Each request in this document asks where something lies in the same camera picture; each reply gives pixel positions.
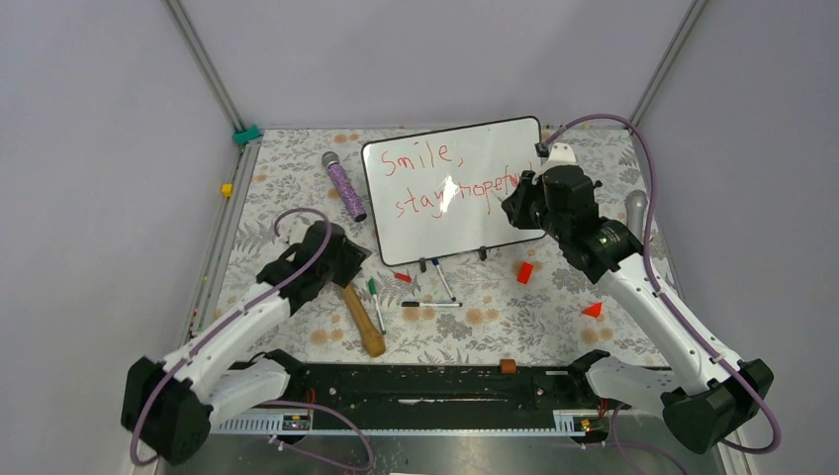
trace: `floral tablecloth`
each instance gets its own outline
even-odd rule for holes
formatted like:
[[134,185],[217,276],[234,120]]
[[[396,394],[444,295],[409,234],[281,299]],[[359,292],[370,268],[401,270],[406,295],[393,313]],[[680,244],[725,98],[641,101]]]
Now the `floral tablecloth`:
[[[254,275],[288,246],[271,227],[283,210],[311,207],[324,211],[344,227],[356,243],[373,251],[363,264],[355,285],[376,323],[372,297],[364,282],[374,277],[385,313],[387,351],[369,357],[358,331],[340,298],[329,284],[320,297],[287,322],[267,332],[249,349],[283,348],[305,361],[387,362],[432,364],[495,364],[513,358],[523,364],[568,363],[593,348],[601,348],[632,364],[666,365],[634,320],[617,302],[590,285],[585,276],[560,256],[556,243],[544,238],[492,249],[486,261],[477,253],[441,261],[462,309],[402,308],[407,299],[446,300],[445,289],[430,268],[420,273],[416,264],[388,268],[382,264],[375,225],[350,220],[321,165],[321,155],[335,151],[356,192],[369,210],[360,150],[365,142],[422,131],[380,130],[274,130],[262,139],[253,176],[236,231],[233,252],[225,273],[215,317],[219,317],[254,282]],[[563,135],[581,165],[604,186],[597,190],[601,212],[625,221],[623,200],[644,184],[626,131],[574,130]],[[288,220],[281,230],[310,223],[314,216]],[[661,238],[653,237],[656,265],[672,283]],[[521,264],[534,266],[525,286],[515,278]],[[394,272],[414,278],[406,283]],[[581,311],[603,302],[597,319]]]

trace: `purple glitter microphone handle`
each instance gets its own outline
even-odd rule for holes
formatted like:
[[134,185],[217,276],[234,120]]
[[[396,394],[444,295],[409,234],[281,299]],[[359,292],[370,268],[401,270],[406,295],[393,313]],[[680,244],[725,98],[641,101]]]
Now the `purple glitter microphone handle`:
[[340,166],[338,154],[334,151],[328,151],[324,153],[321,161],[324,163],[329,178],[332,179],[332,184],[338,190],[346,211],[352,217],[352,221],[361,223],[366,220],[367,213],[364,211],[364,205],[361,204],[361,200],[355,194],[355,190],[352,189],[352,185],[349,183],[349,177],[346,176],[346,171]]

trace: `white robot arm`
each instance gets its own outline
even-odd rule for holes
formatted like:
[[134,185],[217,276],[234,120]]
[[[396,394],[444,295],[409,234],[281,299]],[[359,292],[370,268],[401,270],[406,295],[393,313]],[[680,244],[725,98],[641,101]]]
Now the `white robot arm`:
[[[540,154],[547,151],[539,147]],[[623,223],[599,216],[594,190],[601,185],[586,176],[568,145],[554,143],[542,172],[525,171],[502,208],[514,227],[542,229],[554,238],[568,262],[632,316],[673,370],[671,374],[633,366],[594,351],[572,364],[582,367],[594,393],[662,418],[684,446],[704,453],[758,410],[720,360],[738,367],[762,397],[772,384],[772,371],[760,359],[744,362],[721,342],[658,270],[653,267],[653,275],[648,275],[638,239]],[[657,286],[650,281],[653,276]],[[718,356],[697,343],[665,306],[662,293]]]
[[[315,259],[322,245],[326,247]],[[226,374],[227,370],[268,330],[315,299],[328,282],[348,285],[369,254],[350,241],[338,225],[331,225],[329,231],[324,222],[315,222],[302,241],[259,272],[256,284],[226,315],[162,360],[143,357],[131,367],[123,400],[123,427],[135,430],[141,426],[140,439],[170,463],[178,464],[198,451],[212,427],[278,399],[288,386],[289,375],[276,361],[265,358],[245,370]],[[305,271],[298,270],[313,259]],[[292,275],[298,276],[289,280]],[[274,290],[281,282],[289,283]],[[164,378],[171,379],[161,387]],[[149,401],[152,409],[146,409],[143,419]]]

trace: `green clip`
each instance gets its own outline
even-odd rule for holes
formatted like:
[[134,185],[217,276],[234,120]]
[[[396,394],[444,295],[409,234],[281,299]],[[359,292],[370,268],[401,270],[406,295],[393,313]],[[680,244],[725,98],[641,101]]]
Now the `green clip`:
[[261,135],[262,135],[262,132],[259,131],[259,128],[257,126],[252,126],[250,129],[248,129],[244,132],[239,132],[237,134],[233,134],[233,141],[237,145],[244,145],[244,144],[256,139],[257,137],[259,137]]

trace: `red triangle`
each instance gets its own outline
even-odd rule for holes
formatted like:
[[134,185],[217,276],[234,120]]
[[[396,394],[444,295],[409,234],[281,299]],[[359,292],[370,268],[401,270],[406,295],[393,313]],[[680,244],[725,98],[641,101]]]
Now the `red triangle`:
[[583,313],[588,315],[589,317],[597,318],[601,315],[602,310],[603,310],[603,302],[597,302],[593,306],[584,310]]

